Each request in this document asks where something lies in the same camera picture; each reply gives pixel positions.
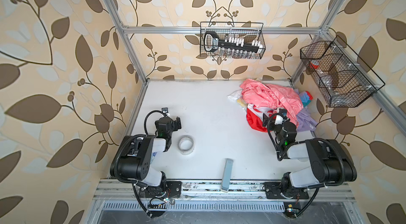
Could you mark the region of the red white rainbow cloth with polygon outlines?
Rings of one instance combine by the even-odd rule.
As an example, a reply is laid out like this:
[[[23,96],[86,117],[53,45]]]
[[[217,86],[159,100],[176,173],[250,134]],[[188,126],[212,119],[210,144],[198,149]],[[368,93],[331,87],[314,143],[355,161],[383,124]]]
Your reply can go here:
[[[256,131],[266,132],[267,129],[263,126],[263,115],[269,115],[271,109],[266,107],[256,107],[253,104],[247,105],[246,120],[248,125]]]

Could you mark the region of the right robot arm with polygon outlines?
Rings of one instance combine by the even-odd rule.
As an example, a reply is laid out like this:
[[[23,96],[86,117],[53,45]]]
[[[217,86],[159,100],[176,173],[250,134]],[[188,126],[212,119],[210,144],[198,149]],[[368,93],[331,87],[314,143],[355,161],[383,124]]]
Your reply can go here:
[[[306,199],[304,206],[288,206],[284,215],[298,219],[315,200],[321,188],[338,187],[354,182],[357,171],[351,158],[336,140],[312,138],[297,141],[297,127],[290,121],[287,111],[263,114],[262,125],[276,150],[279,162],[285,159],[309,161],[309,166],[286,172],[279,184],[264,184],[268,198]]]

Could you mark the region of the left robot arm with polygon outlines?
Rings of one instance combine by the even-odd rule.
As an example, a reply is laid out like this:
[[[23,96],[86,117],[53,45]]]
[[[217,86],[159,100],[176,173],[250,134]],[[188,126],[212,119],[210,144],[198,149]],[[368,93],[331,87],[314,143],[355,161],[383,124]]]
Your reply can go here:
[[[154,154],[167,152],[173,132],[180,129],[180,118],[170,118],[168,108],[153,110],[144,120],[145,133],[125,136],[113,158],[111,177],[131,185],[138,204],[150,218],[161,216],[161,208],[173,206],[181,195],[181,181],[167,181],[163,171],[151,167]]]

